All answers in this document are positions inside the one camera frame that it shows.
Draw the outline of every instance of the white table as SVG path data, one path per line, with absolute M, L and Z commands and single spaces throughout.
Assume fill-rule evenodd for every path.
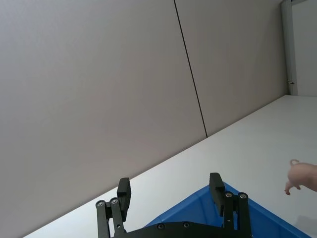
M 317 237 L 317 193 L 305 187 L 284 193 L 291 159 L 317 164 L 316 123 L 317 98 L 284 96 L 131 179 L 125 229 L 143 227 L 206 186 L 210 172 L 219 172 L 226 183 Z M 116 188 L 26 238 L 98 238 L 95 203 L 115 196 Z

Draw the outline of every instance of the pink toy pig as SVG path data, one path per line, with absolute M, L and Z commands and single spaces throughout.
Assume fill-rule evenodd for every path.
M 298 160 L 291 160 L 290 165 L 291 169 L 287 175 L 289 181 L 286 183 L 285 193 L 291 195 L 289 190 L 292 187 L 301 189 L 300 185 L 317 192 L 317 166 L 308 163 L 299 163 Z

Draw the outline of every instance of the blue container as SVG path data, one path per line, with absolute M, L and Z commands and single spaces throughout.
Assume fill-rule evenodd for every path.
M 225 184 L 226 191 L 237 194 L 238 191 Z M 302 231 L 274 215 L 249 199 L 251 229 L 254 238 L 309 238 Z M 222 217 L 214 205 L 209 186 L 187 197 L 176 206 L 164 212 L 147 226 L 161 222 L 189 221 L 221 227 Z

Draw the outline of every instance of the screw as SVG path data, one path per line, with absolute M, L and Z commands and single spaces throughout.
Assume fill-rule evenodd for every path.
M 244 193 L 241 193 L 241 194 L 240 194 L 240 197 L 241 197 L 241 198 L 247 198 L 247 196 L 246 196 Z
M 158 224 L 158 229 L 159 230 L 164 230 L 164 224 L 163 223 Z
M 118 202 L 118 199 L 116 198 L 111 201 L 112 204 L 116 204 L 117 202 Z

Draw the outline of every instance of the gray wall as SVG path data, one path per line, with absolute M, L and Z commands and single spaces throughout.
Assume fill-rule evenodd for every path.
M 177 1 L 209 135 L 285 93 L 279 1 L 264 2 Z M 0 5 L 1 237 L 206 137 L 173 1 Z
M 297 94 L 317 96 L 317 1 L 295 1 L 291 7 Z
M 280 0 L 176 0 L 208 135 L 287 92 Z
M 0 237 L 206 137 L 173 2 L 0 6 Z

